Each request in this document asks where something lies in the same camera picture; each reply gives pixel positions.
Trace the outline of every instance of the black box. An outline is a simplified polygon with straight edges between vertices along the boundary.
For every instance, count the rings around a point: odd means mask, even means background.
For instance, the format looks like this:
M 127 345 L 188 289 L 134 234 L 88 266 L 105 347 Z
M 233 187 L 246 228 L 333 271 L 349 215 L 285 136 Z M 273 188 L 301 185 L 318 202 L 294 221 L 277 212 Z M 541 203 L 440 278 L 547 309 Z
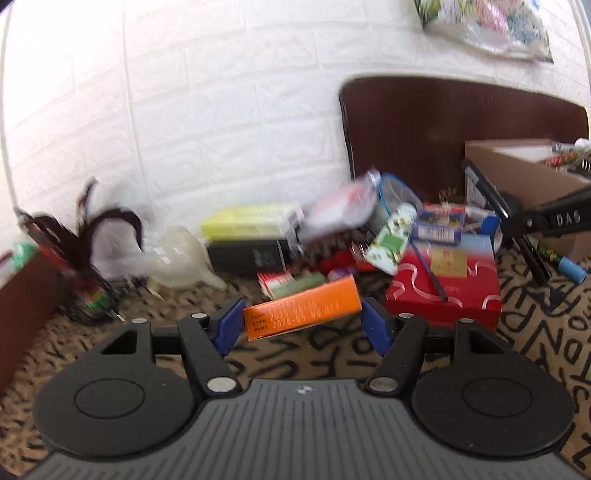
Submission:
M 291 261 L 286 239 L 212 242 L 207 253 L 214 271 L 239 275 L 284 272 Z

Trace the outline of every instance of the snack package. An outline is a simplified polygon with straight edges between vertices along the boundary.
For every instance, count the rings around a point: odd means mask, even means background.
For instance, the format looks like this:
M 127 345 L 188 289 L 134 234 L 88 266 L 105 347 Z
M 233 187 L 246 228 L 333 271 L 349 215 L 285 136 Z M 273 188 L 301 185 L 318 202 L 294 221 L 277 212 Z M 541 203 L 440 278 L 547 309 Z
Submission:
M 424 205 L 413 226 L 413 238 L 457 245 L 462 239 L 465 219 L 466 209 L 463 205 Z
M 378 201 L 376 188 L 380 178 L 379 172 L 371 169 L 359 180 L 320 199 L 309 212 L 305 212 L 298 240 L 307 244 L 367 222 Z
M 552 63 L 537 0 L 415 0 L 426 32 L 490 53 Z
M 363 254 L 367 262 L 389 275 L 396 274 L 416 217 L 413 205 L 401 204 Z

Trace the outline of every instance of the brown wooden board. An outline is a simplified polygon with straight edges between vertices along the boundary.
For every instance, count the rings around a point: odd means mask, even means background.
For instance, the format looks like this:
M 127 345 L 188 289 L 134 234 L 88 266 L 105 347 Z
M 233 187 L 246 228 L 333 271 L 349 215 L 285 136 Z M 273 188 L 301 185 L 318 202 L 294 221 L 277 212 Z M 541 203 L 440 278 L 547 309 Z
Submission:
M 63 295 L 64 282 L 58 270 L 41 254 L 0 288 L 0 393 Z
M 463 200 L 467 140 L 589 136 L 583 107 L 484 83 L 363 77 L 343 85 L 340 104 L 351 175 L 394 173 L 428 202 Z

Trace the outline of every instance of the orange box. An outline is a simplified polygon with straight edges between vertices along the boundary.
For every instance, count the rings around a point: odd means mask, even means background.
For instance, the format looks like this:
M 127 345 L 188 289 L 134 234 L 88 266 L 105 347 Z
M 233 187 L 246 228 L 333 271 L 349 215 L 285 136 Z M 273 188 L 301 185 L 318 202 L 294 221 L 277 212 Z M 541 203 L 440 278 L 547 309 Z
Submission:
M 355 280 L 340 280 L 244 309 L 249 340 L 299 330 L 361 311 Z

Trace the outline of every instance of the red gift box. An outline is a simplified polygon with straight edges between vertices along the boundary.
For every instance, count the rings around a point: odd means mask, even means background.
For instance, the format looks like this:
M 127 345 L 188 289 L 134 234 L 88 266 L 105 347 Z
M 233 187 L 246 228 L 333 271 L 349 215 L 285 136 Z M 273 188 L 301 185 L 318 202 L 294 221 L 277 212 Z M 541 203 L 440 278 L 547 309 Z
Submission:
M 409 247 L 386 293 L 388 311 L 414 313 L 438 326 L 453 326 L 457 319 L 471 318 L 494 330 L 502 303 L 490 237 L 464 234 L 456 246 L 415 243 L 449 301 L 441 300 L 425 267 Z

